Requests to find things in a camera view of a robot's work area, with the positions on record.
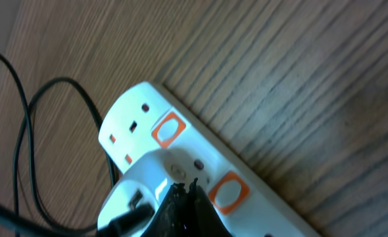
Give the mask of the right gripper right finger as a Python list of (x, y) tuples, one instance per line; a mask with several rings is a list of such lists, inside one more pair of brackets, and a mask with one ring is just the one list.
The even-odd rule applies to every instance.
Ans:
[(198, 237), (232, 237), (194, 178), (189, 185), (189, 232)]

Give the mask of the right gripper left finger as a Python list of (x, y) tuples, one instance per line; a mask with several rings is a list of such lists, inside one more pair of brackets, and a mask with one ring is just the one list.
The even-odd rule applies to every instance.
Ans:
[(185, 217), (188, 194), (184, 183), (171, 185), (149, 227), (148, 236), (185, 236)]

